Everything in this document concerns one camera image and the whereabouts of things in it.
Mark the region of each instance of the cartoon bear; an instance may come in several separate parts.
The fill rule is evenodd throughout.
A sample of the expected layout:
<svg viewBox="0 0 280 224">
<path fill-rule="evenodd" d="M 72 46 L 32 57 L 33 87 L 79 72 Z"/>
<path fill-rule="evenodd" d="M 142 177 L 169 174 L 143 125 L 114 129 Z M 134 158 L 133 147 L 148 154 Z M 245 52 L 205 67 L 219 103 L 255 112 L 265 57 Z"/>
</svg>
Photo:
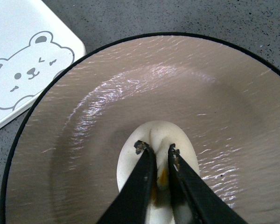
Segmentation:
<svg viewBox="0 0 280 224">
<path fill-rule="evenodd" d="M 51 32 L 43 31 L 9 59 L 0 58 L 0 109 L 14 110 L 20 101 L 41 92 L 74 57 L 70 48 L 53 42 Z"/>
</svg>

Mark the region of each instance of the glossy plate surface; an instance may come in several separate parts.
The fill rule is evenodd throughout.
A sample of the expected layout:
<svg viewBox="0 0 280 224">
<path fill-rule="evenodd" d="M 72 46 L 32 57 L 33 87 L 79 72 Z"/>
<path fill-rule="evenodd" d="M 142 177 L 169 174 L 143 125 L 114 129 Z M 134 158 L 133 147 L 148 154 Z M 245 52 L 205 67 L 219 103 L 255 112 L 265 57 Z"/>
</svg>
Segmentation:
<svg viewBox="0 0 280 224">
<path fill-rule="evenodd" d="M 137 37 L 88 55 L 48 90 L 20 135 L 7 223 L 95 223 L 118 194 L 129 135 L 167 120 L 188 135 L 221 199 L 249 223 L 280 224 L 279 75 L 203 37 Z"/>
</svg>

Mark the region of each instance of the gray countertop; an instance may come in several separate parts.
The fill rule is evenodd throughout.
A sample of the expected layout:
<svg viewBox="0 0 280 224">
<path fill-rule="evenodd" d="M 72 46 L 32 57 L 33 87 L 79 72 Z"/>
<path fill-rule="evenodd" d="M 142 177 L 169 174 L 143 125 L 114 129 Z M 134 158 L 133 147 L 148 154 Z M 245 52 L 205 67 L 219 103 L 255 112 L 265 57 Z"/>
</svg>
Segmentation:
<svg viewBox="0 0 280 224">
<path fill-rule="evenodd" d="M 187 32 L 219 38 L 280 69 L 280 0 L 44 0 L 86 51 L 133 35 Z M 0 188 L 7 156 L 25 112 L 0 129 Z"/>
</svg>

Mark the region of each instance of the white tray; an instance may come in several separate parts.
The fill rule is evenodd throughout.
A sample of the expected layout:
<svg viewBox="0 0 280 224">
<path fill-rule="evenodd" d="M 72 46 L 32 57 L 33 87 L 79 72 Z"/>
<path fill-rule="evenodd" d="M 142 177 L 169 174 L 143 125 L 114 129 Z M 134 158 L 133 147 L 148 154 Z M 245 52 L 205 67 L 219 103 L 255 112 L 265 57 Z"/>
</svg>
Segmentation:
<svg viewBox="0 0 280 224">
<path fill-rule="evenodd" d="M 81 40 L 40 0 L 0 0 L 0 128 L 85 55 Z"/>
</svg>

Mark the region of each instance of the black plate rim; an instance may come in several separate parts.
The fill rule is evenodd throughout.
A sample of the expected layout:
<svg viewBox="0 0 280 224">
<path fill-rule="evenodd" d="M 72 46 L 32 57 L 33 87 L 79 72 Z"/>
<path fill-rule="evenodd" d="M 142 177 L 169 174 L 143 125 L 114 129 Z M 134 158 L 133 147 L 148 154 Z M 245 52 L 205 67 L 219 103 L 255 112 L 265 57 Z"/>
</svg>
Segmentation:
<svg viewBox="0 0 280 224">
<path fill-rule="evenodd" d="M 200 34 L 193 34 L 193 33 L 180 33 L 180 32 L 159 32 L 159 33 L 148 33 L 148 34 L 142 34 L 142 35 L 135 35 L 135 36 L 131 36 L 131 37 L 127 37 L 127 38 L 123 38 L 120 39 L 118 41 L 114 41 L 112 43 L 109 43 L 107 45 L 104 45 L 88 54 L 86 54 L 85 56 L 81 57 L 80 59 L 78 59 L 77 61 L 75 61 L 73 64 L 71 64 L 68 68 L 66 68 L 62 73 L 60 73 L 59 76 L 57 76 L 44 90 L 43 92 L 40 94 L 40 96 L 36 99 L 36 101 L 32 104 L 31 108 L 28 110 L 27 115 L 25 116 L 23 122 L 20 125 L 20 128 L 15 136 L 15 139 L 12 143 L 12 146 L 10 148 L 9 154 L 8 154 L 8 158 L 7 158 L 7 162 L 5 165 L 5 169 L 4 169 L 4 174 L 3 174 L 3 178 L 2 178 L 2 186 L 1 186 L 1 192 L 0 192 L 0 224 L 5 224 L 6 223 L 6 216 L 5 216 L 5 202 L 6 202 L 6 192 L 7 192 L 7 180 L 8 180 L 8 174 L 9 174 L 9 170 L 11 167 L 11 163 L 12 163 L 12 159 L 14 156 L 14 152 L 16 149 L 16 146 L 18 144 L 18 141 L 21 137 L 21 134 L 25 128 L 26 123 L 28 122 L 31 114 L 33 113 L 34 109 L 37 107 L 37 105 L 40 103 L 40 101 L 42 100 L 42 98 L 46 95 L 46 93 L 50 90 L 50 88 L 56 83 L 58 82 L 58 80 L 60 78 L 62 78 L 68 71 L 70 71 L 72 68 L 74 68 L 76 65 L 78 65 L 79 63 L 81 63 L 82 61 L 84 61 L 86 58 L 108 48 L 114 45 L 117 45 L 119 43 L 123 43 L 123 42 L 127 42 L 127 41 L 132 41 L 132 40 L 136 40 L 136 39 L 140 39 L 140 38 L 144 38 L 144 37 L 152 37 L 152 36 L 187 36 L 187 37 L 195 37 L 195 38 L 201 38 L 204 40 L 208 40 L 208 41 L 213 41 L 213 42 L 217 42 L 220 44 L 223 44 L 225 46 L 231 47 L 233 49 L 239 50 L 243 53 L 245 53 L 246 55 L 254 58 L 255 60 L 259 61 L 260 63 L 264 64 L 265 66 L 267 66 L 268 68 L 270 68 L 273 72 L 275 72 L 277 75 L 280 76 L 280 70 L 275 67 L 274 65 L 272 65 L 271 63 L 269 63 L 267 60 L 263 59 L 262 57 L 254 54 L 253 52 L 244 49 L 236 44 L 215 38 L 215 37 L 211 37 L 211 36 L 206 36 L 206 35 L 200 35 Z"/>
</svg>

